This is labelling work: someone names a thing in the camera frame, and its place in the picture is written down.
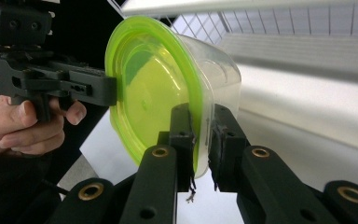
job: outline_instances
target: brass ring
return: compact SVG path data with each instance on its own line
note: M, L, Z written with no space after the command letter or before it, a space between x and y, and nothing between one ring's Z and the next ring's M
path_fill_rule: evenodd
M269 157L269 152L264 148L254 148L252 149L252 154L259 158L266 158Z
M356 194L356 196L358 196L358 189L343 186L343 187L339 187L337 191L339 195L341 195L344 199L353 203L358 203L358 197L354 198L352 195L349 194L351 192Z
M103 193L103 184L91 183L83 187L78 193L79 199L83 201L90 201L98 198Z
M155 148L152 152L155 157L166 157L168 156L168 150L164 147Z

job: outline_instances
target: clear plastic container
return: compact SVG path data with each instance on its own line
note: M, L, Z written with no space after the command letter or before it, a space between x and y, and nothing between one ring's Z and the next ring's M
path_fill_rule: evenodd
M106 74L117 78L117 105L111 123L136 163L170 129L171 110L188 103L196 135L194 168L208 168L214 104L238 112L241 74L220 49L177 35L147 17L124 20L105 54Z

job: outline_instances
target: green lid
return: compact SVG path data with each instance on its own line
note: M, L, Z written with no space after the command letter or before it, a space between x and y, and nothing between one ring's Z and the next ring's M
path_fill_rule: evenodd
M117 105L111 124L137 164L170 130L171 110L189 103L196 136L200 133L202 87L198 67L186 46L163 23L147 17L124 20L112 33L105 71L117 78ZM194 166L197 167L198 144Z

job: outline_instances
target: finger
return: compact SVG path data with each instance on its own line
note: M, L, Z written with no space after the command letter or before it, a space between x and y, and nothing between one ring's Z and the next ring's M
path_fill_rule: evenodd
M57 147L60 147L64 138L65 133L61 131L45 141L38 142L27 147L13 147L12 150L26 155L43 155L56 149Z
M53 116L50 122L39 122L31 128L6 134L0 141L0 148L28 147L55 136L62 128L63 117Z
M77 100L68 108L67 111L60 108L58 98L54 97L49 102L50 109L57 115L63 115L73 125L77 125L80 121L86 117L87 109Z
M0 96L0 134L15 132L36 123L36 113L30 101L10 105L9 97Z

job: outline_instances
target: black mechanical device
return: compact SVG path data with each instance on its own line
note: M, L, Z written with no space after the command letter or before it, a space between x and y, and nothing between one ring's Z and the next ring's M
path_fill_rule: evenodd
M114 105L114 78L38 46L50 25L48 13L23 0L0 1L0 94L14 104L31 100L43 121L49 121L49 96L67 105L73 98ZM176 193L195 193L194 138L188 105L178 105L170 130L145 151L137 174L115 186L101 178L78 183L48 223L175 223ZM211 145L214 187L238 193L245 223L358 223L358 185L333 181L324 192L304 185L273 150L251 146L221 105L215 106Z

